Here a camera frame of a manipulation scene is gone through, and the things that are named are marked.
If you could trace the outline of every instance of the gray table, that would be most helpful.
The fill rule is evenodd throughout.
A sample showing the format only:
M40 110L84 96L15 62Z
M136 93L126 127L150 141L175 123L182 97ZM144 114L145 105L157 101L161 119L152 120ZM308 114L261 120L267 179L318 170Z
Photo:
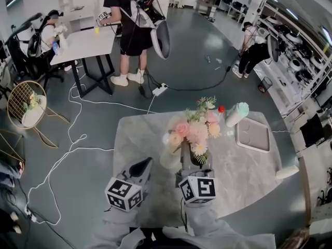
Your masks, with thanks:
M159 162L164 150L162 137L174 116L183 112L124 117L120 120L114 147L114 175L127 162L152 157L155 160L148 183L148 197L137 217L138 226L157 228L182 226L180 190L175 188L174 170L166 170ZM268 122L262 113L250 112L248 118ZM239 147L236 129L220 121L221 137L209 141L213 168L218 178L218 193L214 206L219 217L234 213L253 204L274 190L282 181L275 178L281 159L275 139L270 133L271 152L264 154Z

